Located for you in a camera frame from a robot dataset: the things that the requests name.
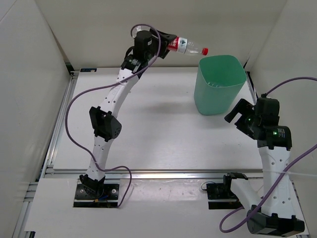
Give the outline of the red label bottle red cap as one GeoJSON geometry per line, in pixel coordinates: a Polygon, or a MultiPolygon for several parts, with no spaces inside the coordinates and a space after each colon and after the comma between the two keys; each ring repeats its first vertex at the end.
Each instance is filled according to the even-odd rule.
{"type": "Polygon", "coordinates": [[[208,48],[200,47],[196,43],[188,40],[187,38],[182,38],[178,36],[171,43],[168,44],[167,49],[180,54],[192,56],[206,56],[209,52],[208,48]]]}

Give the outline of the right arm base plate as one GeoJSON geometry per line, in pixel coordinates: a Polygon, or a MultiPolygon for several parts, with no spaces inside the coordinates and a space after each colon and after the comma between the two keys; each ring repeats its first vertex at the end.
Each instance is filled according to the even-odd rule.
{"type": "Polygon", "coordinates": [[[242,207],[239,199],[223,183],[207,181],[201,185],[207,193],[209,210],[234,210],[242,207]]]}

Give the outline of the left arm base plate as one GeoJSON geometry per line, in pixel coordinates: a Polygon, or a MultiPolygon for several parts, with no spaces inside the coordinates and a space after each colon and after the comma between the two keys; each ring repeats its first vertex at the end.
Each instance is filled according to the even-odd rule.
{"type": "Polygon", "coordinates": [[[74,194],[74,208],[116,208],[119,204],[120,180],[106,179],[97,193],[89,192],[78,180],[74,194]]]}

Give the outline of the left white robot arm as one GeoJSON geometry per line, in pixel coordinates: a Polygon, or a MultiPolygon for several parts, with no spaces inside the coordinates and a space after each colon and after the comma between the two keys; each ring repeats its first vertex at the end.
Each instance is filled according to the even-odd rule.
{"type": "Polygon", "coordinates": [[[172,46],[176,46],[176,35],[154,30],[141,30],[134,36],[134,46],[126,56],[118,74],[118,85],[111,87],[108,95],[97,107],[91,107],[89,116],[94,130],[94,148],[89,167],[80,181],[85,191],[92,198],[104,194],[105,167],[112,142],[122,129],[117,120],[118,112],[132,87],[142,76],[142,70],[149,65],[155,56],[165,58],[172,46]]]}

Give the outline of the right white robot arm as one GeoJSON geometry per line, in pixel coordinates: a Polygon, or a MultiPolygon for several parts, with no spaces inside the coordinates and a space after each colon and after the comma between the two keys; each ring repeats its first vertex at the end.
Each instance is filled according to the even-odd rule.
{"type": "Polygon", "coordinates": [[[304,232],[305,222],[296,217],[291,198],[291,182],[285,168],[290,165],[292,136],[290,128],[279,125],[279,101],[261,97],[255,105],[239,100],[225,116],[239,131],[257,142],[263,166],[264,195],[251,187],[249,178],[241,173],[224,176],[223,194],[237,197],[247,211],[247,227],[254,235],[290,237],[304,232]]]}

